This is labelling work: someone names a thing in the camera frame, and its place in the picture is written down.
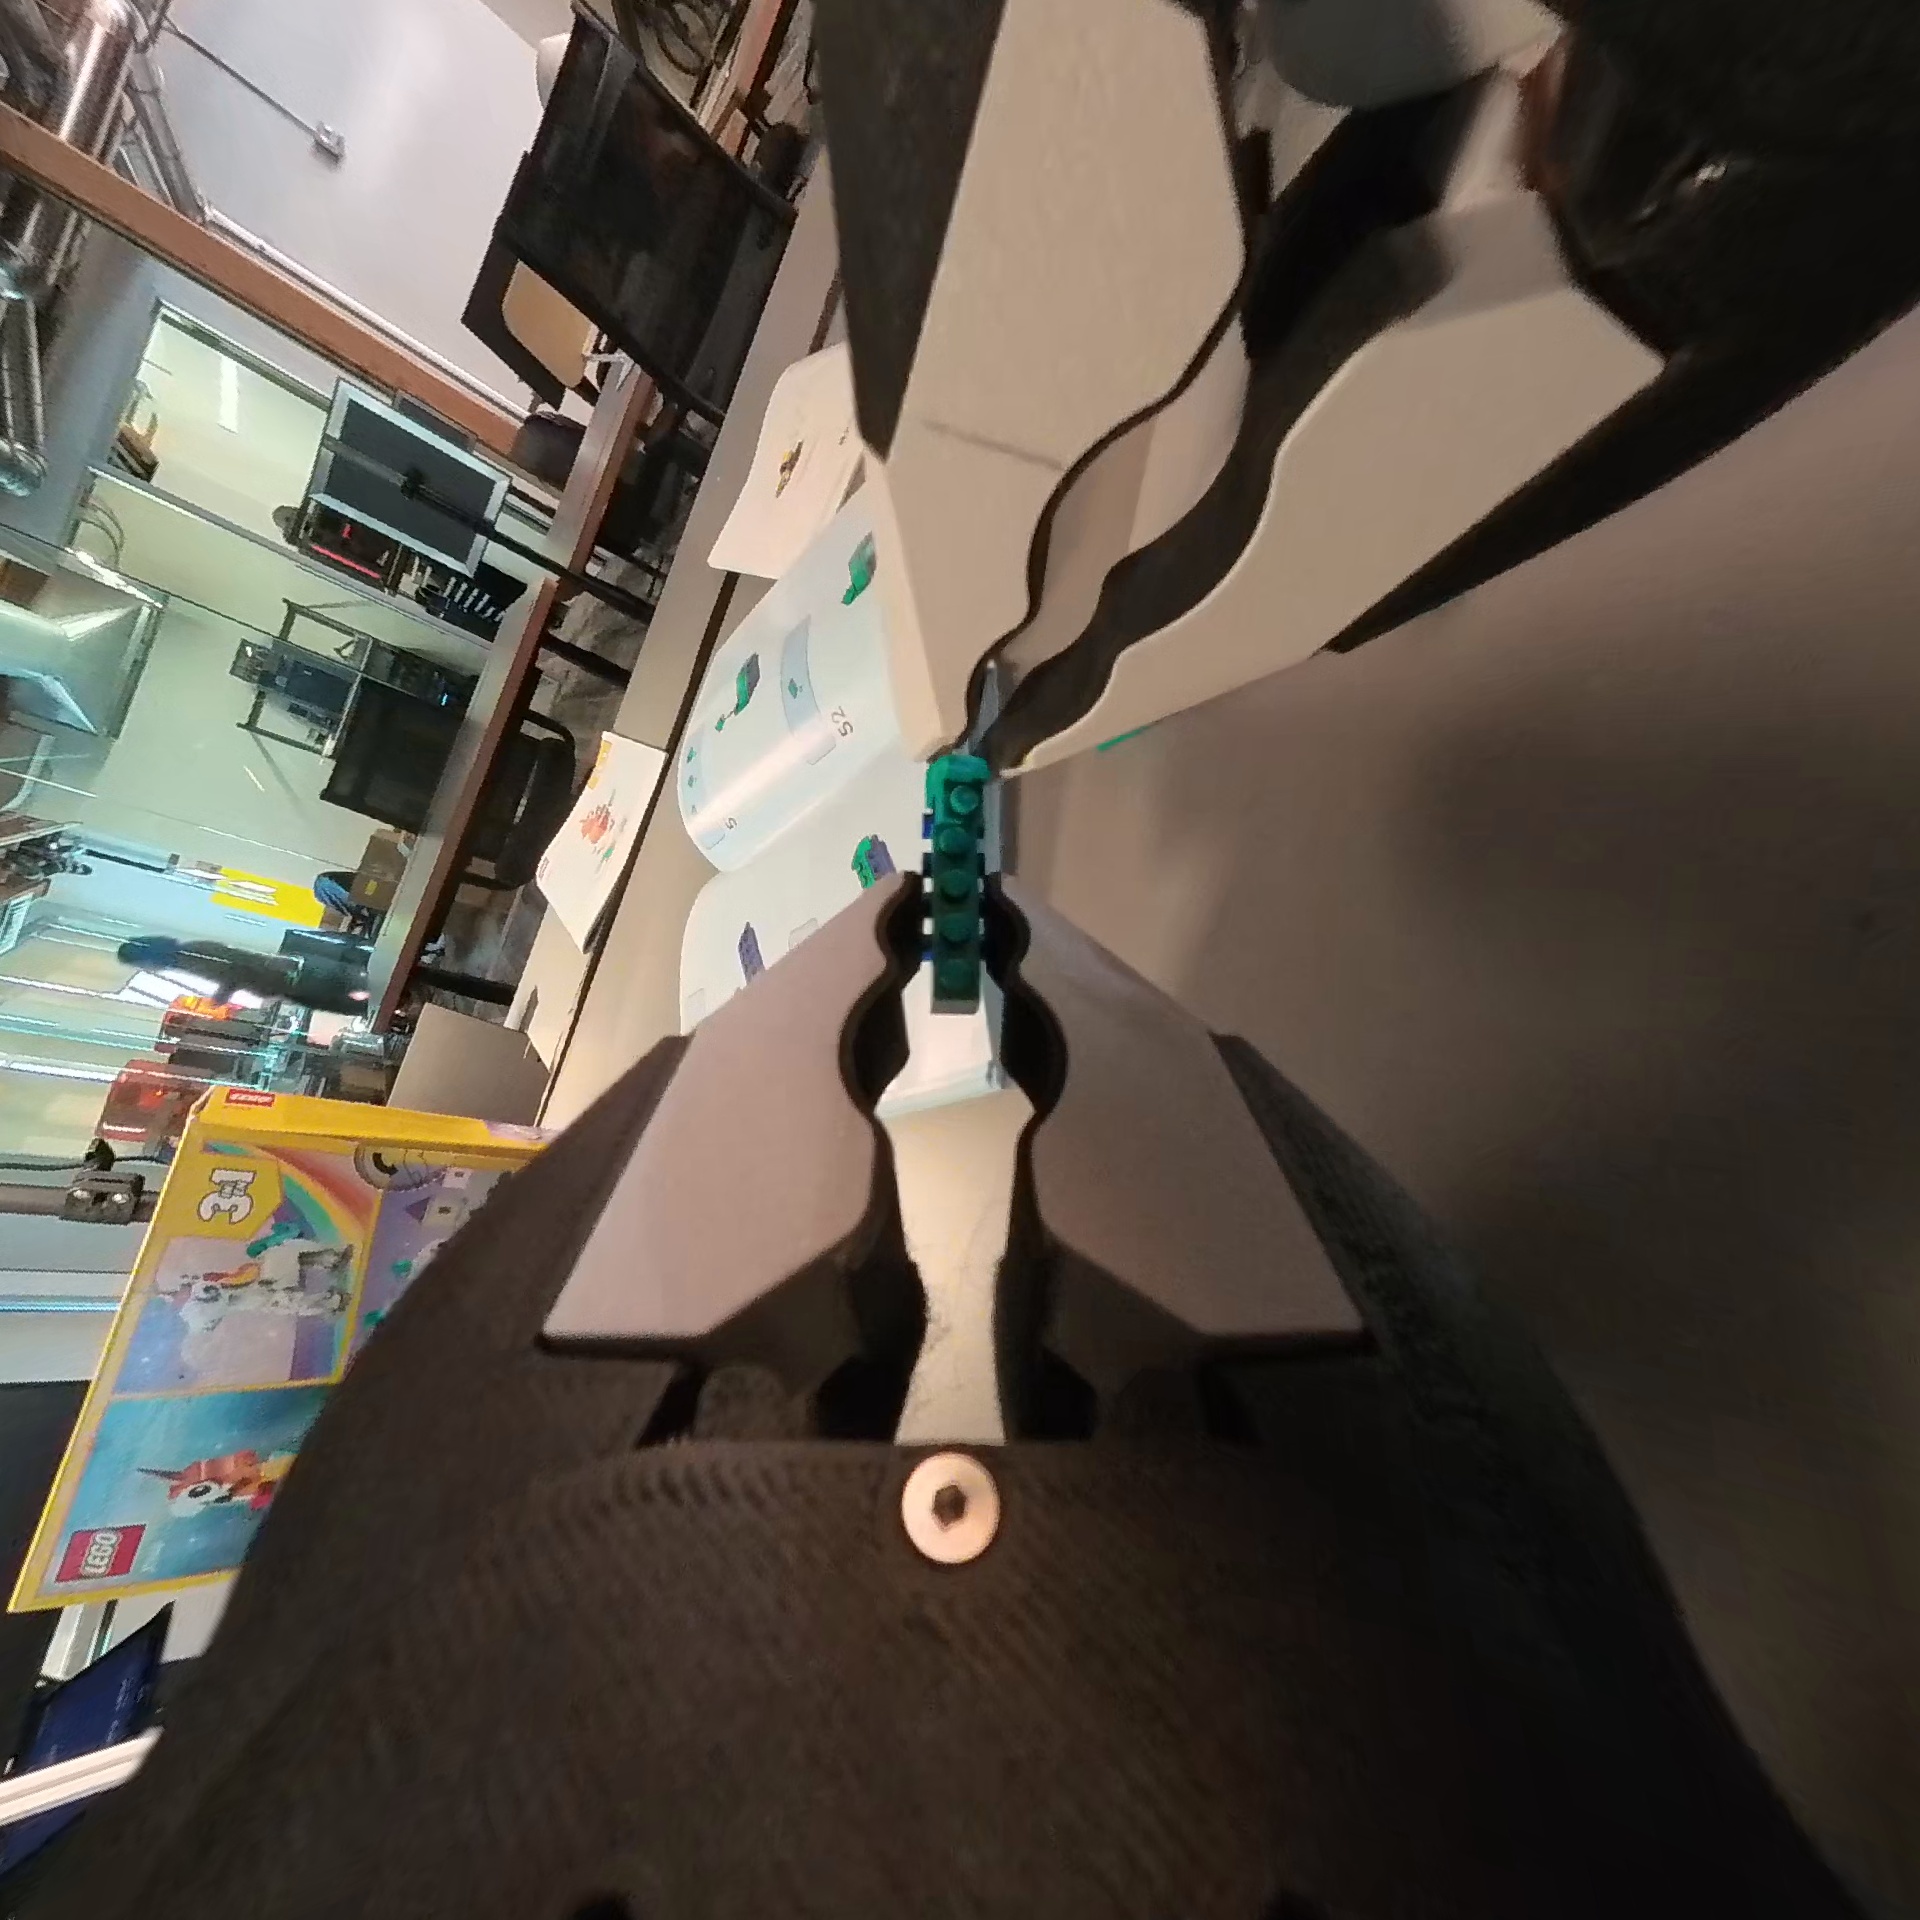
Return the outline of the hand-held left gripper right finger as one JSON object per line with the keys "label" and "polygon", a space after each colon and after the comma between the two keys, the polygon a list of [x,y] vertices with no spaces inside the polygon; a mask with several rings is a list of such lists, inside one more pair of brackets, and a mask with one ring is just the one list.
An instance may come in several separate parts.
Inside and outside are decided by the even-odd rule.
{"label": "hand-held left gripper right finger", "polygon": [[998,1053],[1029,1105],[998,1264],[998,1395],[1342,1354],[1360,1309],[1216,1036],[1021,885]]}

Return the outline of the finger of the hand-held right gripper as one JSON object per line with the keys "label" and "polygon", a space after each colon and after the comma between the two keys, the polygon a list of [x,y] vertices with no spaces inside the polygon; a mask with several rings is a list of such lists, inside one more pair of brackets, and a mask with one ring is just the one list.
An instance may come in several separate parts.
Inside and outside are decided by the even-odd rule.
{"label": "finger of the hand-held right gripper", "polygon": [[1355,651],[1658,495],[1853,354],[1765,365],[1644,340],[1576,275],[1523,169],[1554,81],[1436,103],[1416,152],[1436,207],[1368,237],[1256,357],[1216,479],[1020,681],[995,771]]}
{"label": "finger of the hand-held right gripper", "polygon": [[1245,269],[1233,5],[820,3],[861,496],[904,744],[957,747],[1074,476]]}

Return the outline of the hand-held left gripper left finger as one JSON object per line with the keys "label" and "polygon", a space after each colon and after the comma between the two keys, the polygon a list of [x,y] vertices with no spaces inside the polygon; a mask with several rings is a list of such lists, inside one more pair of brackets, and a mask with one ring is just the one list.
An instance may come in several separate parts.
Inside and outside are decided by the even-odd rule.
{"label": "hand-held left gripper left finger", "polygon": [[926,1291],[875,1109],[918,962],[921,875],[894,875],[667,1049],[549,1345],[748,1364],[804,1400],[905,1396]]}

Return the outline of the blue and teal lego assembly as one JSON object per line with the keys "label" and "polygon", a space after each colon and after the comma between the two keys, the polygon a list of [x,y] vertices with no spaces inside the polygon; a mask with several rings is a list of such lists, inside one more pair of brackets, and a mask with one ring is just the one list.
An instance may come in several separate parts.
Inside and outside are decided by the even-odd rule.
{"label": "blue and teal lego assembly", "polygon": [[998,707],[998,667],[988,663],[969,733],[923,772],[921,960],[937,1017],[972,1017],[985,996],[988,891],[1004,856],[1004,792],[977,747]]}

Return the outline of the open lego instruction booklet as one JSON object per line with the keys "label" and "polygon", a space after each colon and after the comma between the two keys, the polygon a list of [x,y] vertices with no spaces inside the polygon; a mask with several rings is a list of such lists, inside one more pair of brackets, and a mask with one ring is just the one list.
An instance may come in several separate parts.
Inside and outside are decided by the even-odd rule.
{"label": "open lego instruction booklet", "polygon": [[714,866],[681,936],[680,1031],[859,893],[923,871],[926,763],[905,753],[874,511],[856,495],[718,648],[677,756]]}

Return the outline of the yellow lego set box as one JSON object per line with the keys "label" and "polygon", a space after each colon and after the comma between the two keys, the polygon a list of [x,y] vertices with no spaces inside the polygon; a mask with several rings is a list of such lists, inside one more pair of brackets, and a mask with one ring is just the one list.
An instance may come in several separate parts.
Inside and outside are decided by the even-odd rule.
{"label": "yellow lego set box", "polygon": [[353,1361],[546,1141],[514,1121],[204,1096],[10,1611],[234,1578]]}

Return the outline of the grey flat box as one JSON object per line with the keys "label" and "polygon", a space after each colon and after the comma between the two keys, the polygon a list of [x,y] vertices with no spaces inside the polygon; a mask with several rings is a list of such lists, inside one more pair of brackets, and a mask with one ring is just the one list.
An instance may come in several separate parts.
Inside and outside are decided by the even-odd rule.
{"label": "grey flat box", "polygon": [[544,1059],[521,1031],[428,1004],[387,1105],[406,1113],[532,1125],[546,1081]]}

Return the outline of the white instruction leaflet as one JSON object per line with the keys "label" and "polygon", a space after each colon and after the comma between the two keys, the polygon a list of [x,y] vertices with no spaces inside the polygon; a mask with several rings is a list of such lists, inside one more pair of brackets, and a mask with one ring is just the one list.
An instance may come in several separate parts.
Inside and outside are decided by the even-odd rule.
{"label": "white instruction leaflet", "polygon": [[848,343],[832,343],[773,387],[753,467],[709,568],[774,580],[836,517],[865,458]]}

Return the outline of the orange print instruction leaflet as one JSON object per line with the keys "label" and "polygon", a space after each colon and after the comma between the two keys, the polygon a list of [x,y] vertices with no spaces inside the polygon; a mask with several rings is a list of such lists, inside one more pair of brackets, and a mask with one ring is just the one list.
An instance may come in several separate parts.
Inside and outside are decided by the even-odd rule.
{"label": "orange print instruction leaflet", "polygon": [[536,865],[544,912],[590,954],[665,776],[661,747],[602,733],[582,792]]}

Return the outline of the black computer monitor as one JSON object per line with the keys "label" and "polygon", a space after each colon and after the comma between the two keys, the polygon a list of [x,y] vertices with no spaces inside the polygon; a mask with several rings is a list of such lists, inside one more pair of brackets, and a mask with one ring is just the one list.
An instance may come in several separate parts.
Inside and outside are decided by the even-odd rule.
{"label": "black computer monitor", "polygon": [[656,71],[576,7],[542,123],[465,303],[467,332],[546,405],[625,354],[721,426],[798,220],[809,139],[749,119],[733,156]]}

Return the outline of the wood-edged table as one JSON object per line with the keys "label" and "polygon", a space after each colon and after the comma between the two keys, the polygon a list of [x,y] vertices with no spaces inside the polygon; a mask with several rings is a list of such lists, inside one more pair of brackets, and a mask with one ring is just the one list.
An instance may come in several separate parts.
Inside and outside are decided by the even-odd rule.
{"label": "wood-edged table", "polygon": [[468,713],[428,805],[424,827],[394,906],[368,960],[372,1031],[394,1031],[426,993],[461,1002],[510,1007],[517,989],[486,977],[429,964],[426,949],[443,932],[467,885],[468,852],[477,835],[502,740],[514,737],[530,709],[546,624],[561,605],[561,584],[528,589],[505,615],[490,660],[477,680]]}

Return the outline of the metal stand rod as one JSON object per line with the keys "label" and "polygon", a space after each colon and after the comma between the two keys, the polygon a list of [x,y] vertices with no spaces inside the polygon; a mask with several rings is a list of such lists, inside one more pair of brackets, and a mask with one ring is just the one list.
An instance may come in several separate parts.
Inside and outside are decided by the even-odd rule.
{"label": "metal stand rod", "polygon": [[154,1218],[160,1189],[147,1160],[120,1154],[97,1136],[74,1156],[3,1154],[3,1218],[53,1218],[72,1226],[130,1228]]}

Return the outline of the black equipment case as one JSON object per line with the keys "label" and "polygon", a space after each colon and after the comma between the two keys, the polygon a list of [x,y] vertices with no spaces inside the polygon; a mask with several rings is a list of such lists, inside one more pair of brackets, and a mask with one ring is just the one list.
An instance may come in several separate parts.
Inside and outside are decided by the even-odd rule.
{"label": "black equipment case", "polygon": [[510,489],[505,468],[340,376],[304,506],[364,524],[412,555],[470,579]]}

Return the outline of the dark blue tablet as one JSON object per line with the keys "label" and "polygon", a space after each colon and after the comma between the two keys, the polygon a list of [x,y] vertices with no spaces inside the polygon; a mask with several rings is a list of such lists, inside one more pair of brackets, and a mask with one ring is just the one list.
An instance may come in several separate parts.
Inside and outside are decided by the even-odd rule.
{"label": "dark blue tablet", "polygon": [[30,1707],[5,1771],[5,1849],[53,1833],[124,1786],[156,1741],[154,1691],[173,1609],[163,1607]]}

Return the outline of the metal frame cart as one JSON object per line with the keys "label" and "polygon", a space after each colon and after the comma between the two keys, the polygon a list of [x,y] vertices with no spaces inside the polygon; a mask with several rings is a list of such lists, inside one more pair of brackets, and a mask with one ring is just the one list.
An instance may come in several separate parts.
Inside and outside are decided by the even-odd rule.
{"label": "metal frame cart", "polygon": [[476,675],[368,635],[339,618],[281,602],[276,633],[248,631],[228,667],[252,690],[237,727],[272,746],[330,756],[362,693],[392,688],[435,707],[467,709]]}

